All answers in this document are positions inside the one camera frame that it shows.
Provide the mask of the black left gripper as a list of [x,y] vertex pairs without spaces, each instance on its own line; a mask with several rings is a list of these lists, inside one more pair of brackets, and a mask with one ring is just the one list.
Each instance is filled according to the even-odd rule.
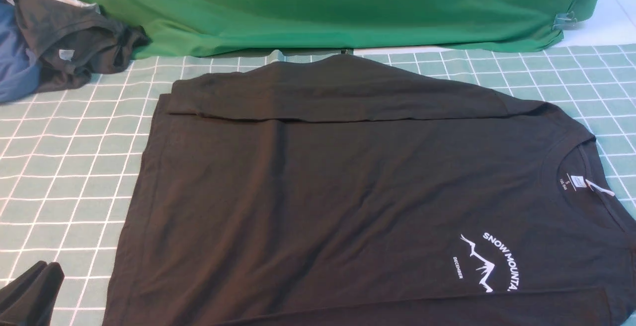
[[49,326],[65,278],[57,262],[39,261],[0,290],[2,326]]

